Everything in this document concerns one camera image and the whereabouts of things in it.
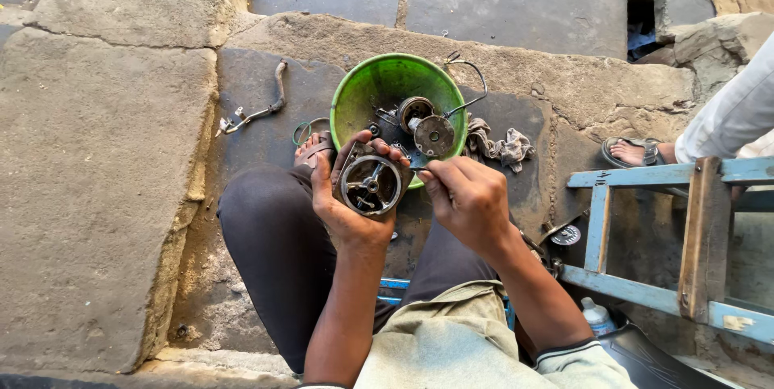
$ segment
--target circular metal plate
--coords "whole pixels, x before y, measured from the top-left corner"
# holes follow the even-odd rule
[[[454,144],[454,127],[444,117],[426,117],[416,125],[414,144],[427,156],[441,156]]]
[[[573,245],[581,240],[580,232],[575,226],[564,226],[551,235],[551,242],[559,245]]]
[[[357,158],[341,172],[344,203],[362,216],[377,216],[398,202],[402,186],[398,168],[376,155]]]

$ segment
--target green bowl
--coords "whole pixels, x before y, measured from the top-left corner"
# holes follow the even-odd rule
[[[383,54],[358,64],[341,80],[331,104],[331,134],[337,150],[371,122],[382,127],[384,132],[381,137],[388,143],[397,139],[403,145],[413,147],[409,134],[374,115],[374,106],[389,111],[412,96],[430,100],[439,115],[464,103],[451,77],[435,64],[416,55]],[[410,151],[413,154],[411,166],[424,166],[431,159],[445,160],[462,153],[468,136],[468,113],[460,110],[449,121],[454,127],[452,148],[445,155],[433,158]],[[414,176],[409,189],[422,185],[422,181]]]

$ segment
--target knee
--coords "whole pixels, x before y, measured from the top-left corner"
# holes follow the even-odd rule
[[[218,217],[260,218],[311,206],[311,196],[287,170],[257,164],[232,177],[218,201]]]

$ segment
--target green rubber ring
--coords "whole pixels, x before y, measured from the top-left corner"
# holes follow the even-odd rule
[[[298,132],[299,127],[302,127],[303,125],[306,125],[306,127],[309,128],[309,135],[306,135],[306,138],[301,139],[301,136],[304,135],[304,130],[306,130],[306,127],[305,127],[303,129],[301,129],[301,134],[298,136],[299,140],[295,141],[295,133]],[[293,130],[293,135],[290,137],[290,139],[293,141],[293,144],[295,144],[296,146],[300,146],[301,144],[304,144],[309,139],[309,137],[311,137],[311,136],[312,136],[312,123],[311,122],[303,122],[300,125],[298,125],[297,127],[295,127],[295,129]]]

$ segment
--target white plastic bottle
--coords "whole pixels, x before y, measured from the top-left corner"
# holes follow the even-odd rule
[[[595,336],[615,331],[615,323],[610,319],[610,314],[606,308],[595,305],[594,300],[589,297],[582,298],[580,303],[583,305],[583,315],[586,322],[591,326],[591,331],[594,332]]]

